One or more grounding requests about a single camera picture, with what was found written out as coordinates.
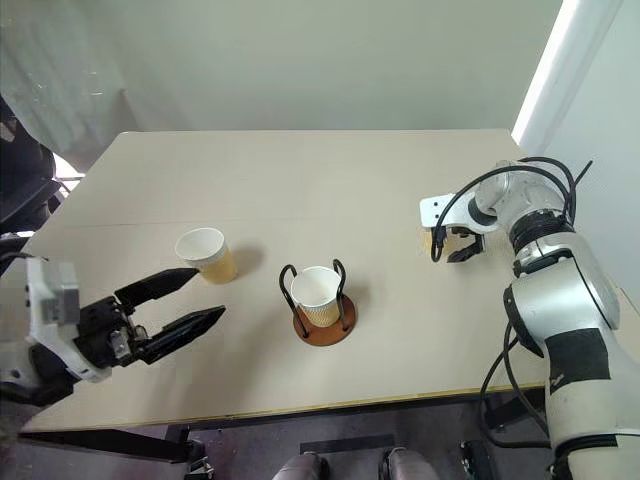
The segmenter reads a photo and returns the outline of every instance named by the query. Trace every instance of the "black tape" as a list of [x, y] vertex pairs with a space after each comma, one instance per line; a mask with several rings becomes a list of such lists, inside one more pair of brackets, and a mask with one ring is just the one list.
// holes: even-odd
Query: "black tape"
[[574, 382], [611, 380], [609, 352], [597, 328], [559, 333], [545, 343], [551, 362], [550, 394]]

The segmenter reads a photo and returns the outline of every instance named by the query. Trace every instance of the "black cable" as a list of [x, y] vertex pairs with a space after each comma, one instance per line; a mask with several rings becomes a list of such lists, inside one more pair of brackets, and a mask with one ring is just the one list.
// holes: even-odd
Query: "black cable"
[[[573, 175], [571, 174], [571, 170], [567, 168], [567, 166], [559, 160], [548, 157], [526, 157], [519, 160], [522, 163], [528, 162], [540, 162], [540, 163], [548, 163], [549, 165], [554, 165], [562, 170], [564, 176], [567, 178], [567, 184], [569, 185], [569, 196], [571, 197], [571, 205], [569, 206], [569, 217], [571, 217], [571, 223], [573, 223], [576, 219], [576, 184], [578, 182], [573, 180]], [[563, 216], [566, 217], [567, 204], [565, 203], [565, 209], [563, 209]]]
[[500, 167], [500, 168], [496, 168], [495, 170], [491, 170], [490, 172], [480, 175], [479, 177], [477, 177], [476, 179], [472, 180], [471, 182], [467, 183], [464, 187], [462, 187], [453, 196], [453, 198], [449, 201], [449, 203], [447, 203], [447, 206], [444, 207], [444, 210], [442, 210], [442, 213], [440, 214], [440, 216], [438, 217], [438, 221], [436, 222], [436, 226], [431, 230], [431, 240], [432, 240], [431, 241], [431, 260], [433, 262], [437, 262], [438, 260], [440, 260], [440, 257], [442, 256], [442, 245], [439, 245], [440, 238], [438, 238], [438, 232], [440, 232], [440, 228], [442, 228], [442, 222], [444, 221], [444, 217], [447, 215], [447, 213], [449, 213], [449, 210], [451, 210], [451, 207], [453, 207], [453, 205], [460, 199], [460, 197], [462, 197], [465, 193], [467, 193], [469, 190], [471, 190], [473, 187], [475, 187], [480, 182], [486, 180], [487, 178], [500, 175], [501, 173], [518, 172], [518, 171], [533, 172], [548, 178], [556, 185], [556, 187], [558, 187], [558, 190], [560, 190], [560, 193], [562, 193], [562, 196], [565, 202], [565, 210], [567, 210], [567, 208], [571, 205], [571, 197], [569, 196], [569, 193], [567, 192], [567, 189], [565, 188], [564, 184], [558, 179], [558, 177], [548, 172], [547, 170], [544, 170], [538, 167], [531, 167], [529, 165], [510, 165], [508, 167]]
[[509, 382], [511, 382], [511, 386], [513, 387], [513, 390], [516, 392], [516, 395], [518, 395], [518, 398], [520, 399], [524, 407], [527, 409], [529, 414], [533, 417], [533, 419], [538, 424], [540, 429], [548, 437], [549, 429], [547, 428], [547, 422], [544, 420], [544, 418], [542, 418], [542, 415], [540, 415], [536, 411], [536, 409], [533, 408], [533, 405], [531, 405], [527, 397], [525, 397], [524, 393], [522, 393], [522, 390], [520, 389], [520, 386], [516, 381], [516, 377], [513, 375], [513, 369], [511, 368], [511, 360], [509, 359], [509, 337], [511, 336], [511, 328], [512, 328], [511, 323], [509, 323], [507, 325], [507, 329], [504, 332], [504, 341], [502, 343], [502, 357], [504, 360], [504, 368], [507, 371]]
[[578, 184], [578, 182], [580, 182], [580, 180], [582, 180], [582, 177], [584, 177], [584, 174], [587, 173], [587, 171], [591, 168], [591, 165], [593, 165], [593, 160], [589, 160], [582, 171], [578, 174], [578, 176], [576, 177], [576, 185]]
[[[518, 340], [517, 339], [513, 339], [513, 341], [507, 345], [507, 351], [511, 350], [517, 343], [518, 343]], [[495, 373], [496, 369], [498, 368], [498, 365], [500, 365], [500, 362], [502, 361], [503, 356], [504, 356], [504, 352], [501, 352], [500, 355], [498, 355], [498, 357], [494, 360], [493, 364], [491, 365], [491, 368], [489, 368], [489, 372], [487, 372], [487, 376], [485, 377], [484, 382], [482, 382], [482, 388], [480, 388], [480, 398], [478, 400], [478, 408], [476, 410], [476, 413], [477, 413], [476, 420], [477, 420], [477, 423], [478, 423], [478, 428], [480, 428], [480, 432], [482, 432], [482, 435], [489, 442], [491, 442], [496, 447], [500, 447], [500, 448], [546, 448], [546, 449], [550, 449], [551, 448], [551, 444], [549, 442], [545, 442], [545, 441], [503, 442], [501, 440], [496, 439], [491, 434], [491, 431], [489, 430], [489, 427], [487, 427], [487, 424], [485, 423], [485, 421], [484, 421], [484, 419], [482, 417], [482, 405], [483, 405], [484, 400], [485, 400], [485, 398], [487, 396], [487, 388], [489, 386], [489, 382], [491, 382], [491, 377], [493, 377], [493, 374]]]

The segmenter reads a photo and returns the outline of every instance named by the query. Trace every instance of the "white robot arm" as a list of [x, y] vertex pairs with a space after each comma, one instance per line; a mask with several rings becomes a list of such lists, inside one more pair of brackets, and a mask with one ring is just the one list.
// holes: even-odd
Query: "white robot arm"
[[[530, 161], [560, 166], [569, 189]], [[449, 256], [458, 262], [484, 249], [483, 234], [507, 233], [516, 278], [503, 300], [520, 343], [548, 360], [545, 406], [556, 478], [638, 478], [640, 367], [613, 334], [618, 301], [574, 231], [575, 205], [575, 181], [566, 167], [534, 157], [500, 162], [455, 195], [426, 198], [420, 213], [432, 232], [434, 261], [452, 234], [476, 237]]]

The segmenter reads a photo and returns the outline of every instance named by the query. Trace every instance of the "tabletop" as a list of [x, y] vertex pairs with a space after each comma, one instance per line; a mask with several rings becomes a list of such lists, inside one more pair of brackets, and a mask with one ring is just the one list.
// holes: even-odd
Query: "tabletop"
[[[36, 416], [29, 430], [254, 417], [474, 393], [499, 353], [513, 252], [502, 233], [463, 264], [433, 264], [420, 199], [453, 192], [523, 154], [505, 130], [166, 132], [120, 135], [26, 251], [75, 264], [82, 305], [165, 268], [185, 231], [221, 229], [239, 276], [199, 276], [140, 306], [154, 334], [223, 304], [204, 336], [154, 365], [116, 367]], [[288, 263], [340, 259], [358, 324], [313, 347], [278, 288]], [[3, 298], [20, 295], [19, 262]], [[640, 359], [640, 320], [620, 293], [622, 345]], [[16, 319], [11, 319], [14, 328]], [[545, 364], [517, 347], [521, 384]], [[504, 370], [494, 388], [508, 385]]]

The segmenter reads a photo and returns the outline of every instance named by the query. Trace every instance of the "floor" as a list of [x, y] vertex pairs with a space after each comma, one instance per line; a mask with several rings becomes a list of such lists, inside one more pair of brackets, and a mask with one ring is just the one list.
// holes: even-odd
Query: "floor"
[[[129, 429], [163, 437], [166, 427]], [[500, 438], [540, 439], [530, 420], [510, 425]], [[277, 421], [262, 425], [200, 430], [190, 438], [202, 441], [215, 467], [217, 480], [270, 479], [302, 443], [371, 437], [372, 442], [390, 442], [422, 453], [442, 480], [465, 480], [460, 465], [461, 440], [480, 438], [475, 426], [474, 406], [458, 403], [442, 406], [388, 409], [374, 413], [324, 415]], [[385, 447], [323, 454], [335, 480], [375, 480], [377, 463]], [[550, 478], [551, 463], [545, 450], [493, 449], [499, 480]], [[170, 465], [113, 455], [60, 450], [19, 444], [14, 472], [7, 478], [19, 480], [156, 479], [182, 480], [184, 465]]]

